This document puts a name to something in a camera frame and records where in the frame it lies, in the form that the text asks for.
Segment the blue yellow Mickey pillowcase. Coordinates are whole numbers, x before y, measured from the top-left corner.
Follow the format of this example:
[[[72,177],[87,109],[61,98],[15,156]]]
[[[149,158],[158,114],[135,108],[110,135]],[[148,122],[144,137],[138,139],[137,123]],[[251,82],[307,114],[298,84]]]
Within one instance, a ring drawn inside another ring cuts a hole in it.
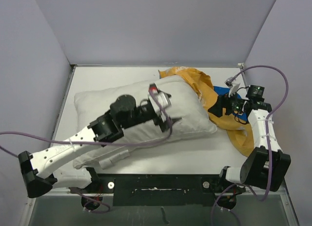
[[[246,119],[238,120],[226,108],[228,96],[217,93],[212,84],[211,77],[202,71],[191,67],[172,67],[160,71],[160,78],[177,75],[181,77],[197,94],[203,108],[208,111],[210,120],[220,129],[227,132],[232,145],[244,156],[248,157],[254,149],[252,128]]]

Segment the white pillow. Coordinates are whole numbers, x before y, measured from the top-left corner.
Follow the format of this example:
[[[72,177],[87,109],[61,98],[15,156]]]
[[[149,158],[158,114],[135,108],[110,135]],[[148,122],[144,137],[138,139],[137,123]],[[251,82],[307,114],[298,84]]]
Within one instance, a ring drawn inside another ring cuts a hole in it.
[[[109,116],[109,122],[120,125],[124,136],[117,140],[120,146],[105,146],[93,149],[73,160],[73,166],[99,165],[102,169],[111,167],[121,159],[130,156],[137,149],[136,144],[146,143],[152,147],[171,134],[168,141],[203,138],[217,131],[209,120],[197,94],[183,78],[174,75],[155,82],[163,92],[171,95],[171,106],[166,113],[173,120],[173,131],[162,132],[154,122],[161,118],[159,107],[149,95],[149,81],[110,88],[101,91],[85,91],[74,96],[78,114],[78,131],[89,126],[92,121]]]

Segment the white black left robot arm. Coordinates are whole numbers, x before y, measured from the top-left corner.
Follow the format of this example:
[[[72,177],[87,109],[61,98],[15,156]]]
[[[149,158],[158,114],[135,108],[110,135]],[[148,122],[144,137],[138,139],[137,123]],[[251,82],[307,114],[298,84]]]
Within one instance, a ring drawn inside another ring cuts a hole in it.
[[[37,198],[54,188],[86,189],[94,192],[99,178],[93,168],[61,170],[79,156],[106,145],[116,145],[124,136],[124,129],[153,121],[162,132],[172,132],[179,117],[170,118],[165,109],[171,106],[171,95],[159,92],[138,106],[133,96],[124,94],[110,105],[110,109],[72,137],[54,142],[43,151],[18,155],[22,177],[29,198]]]

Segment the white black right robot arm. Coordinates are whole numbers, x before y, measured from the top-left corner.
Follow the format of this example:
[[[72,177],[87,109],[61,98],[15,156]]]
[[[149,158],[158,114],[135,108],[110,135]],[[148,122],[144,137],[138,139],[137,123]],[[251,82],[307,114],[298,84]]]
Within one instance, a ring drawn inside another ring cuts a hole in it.
[[[277,191],[291,164],[291,158],[285,154],[275,137],[272,119],[272,107],[263,98],[264,87],[247,87],[245,98],[237,91],[239,84],[229,87],[228,93],[218,96],[216,103],[208,110],[217,117],[233,115],[236,121],[244,115],[253,133],[254,149],[240,168],[225,166],[217,179],[218,188],[229,191],[234,184],[254,186]]]

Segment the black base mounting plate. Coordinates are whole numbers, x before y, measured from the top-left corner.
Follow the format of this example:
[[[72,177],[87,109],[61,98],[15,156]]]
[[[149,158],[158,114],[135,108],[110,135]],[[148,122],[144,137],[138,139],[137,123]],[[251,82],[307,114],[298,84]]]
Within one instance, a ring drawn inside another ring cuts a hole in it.
[[[226,188],[221,202],[236,204],[236,197],[245,193],[242,187],[232,187],[217,174],[96,174],[85,188],[71,188],[70,192],[98,194],[101,199],[112,197],[111,206],[186,206],[211,207]]]

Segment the aluminium frame rail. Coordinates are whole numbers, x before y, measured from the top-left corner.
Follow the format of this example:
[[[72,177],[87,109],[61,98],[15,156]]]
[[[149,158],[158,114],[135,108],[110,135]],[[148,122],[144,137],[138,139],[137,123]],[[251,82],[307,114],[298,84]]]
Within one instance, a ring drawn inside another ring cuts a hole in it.
[[[288,191],[231,187],[208,174],[92,174],[86,184],[51,175],[26,181],[24,226],[296,226]]]

